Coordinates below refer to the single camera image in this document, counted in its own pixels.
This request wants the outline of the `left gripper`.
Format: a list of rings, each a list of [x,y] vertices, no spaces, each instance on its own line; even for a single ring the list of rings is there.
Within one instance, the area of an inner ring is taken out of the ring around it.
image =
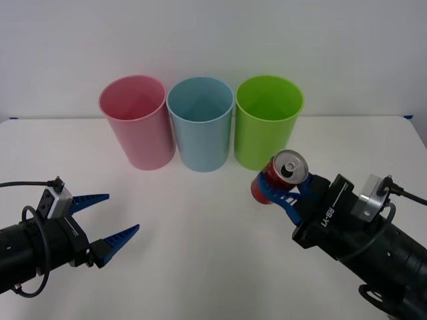
[[[46,221],[45,232],[51,252],[51,267],[60,267],[67,263],[72,267],[78,267],[87,262],[88,267],[96,265],[99,269],[103,268],[139,231],[137,224],[89,244],[87,235],[72,215],[108,199],[109,194],[74,196],[69,207],[69,215]]]

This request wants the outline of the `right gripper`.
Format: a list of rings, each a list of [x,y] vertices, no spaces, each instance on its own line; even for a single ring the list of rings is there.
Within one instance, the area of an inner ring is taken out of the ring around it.
[[[304,249],[319,247],[334,259],[353,259],[368,250],[366,224],[352,214],[354,184],[344,176],[331,182],[309,173],[296,185],[298,193],[272,187],[262,172],[256,182],[261,195],[286,212],[296,226],[292,239]]]

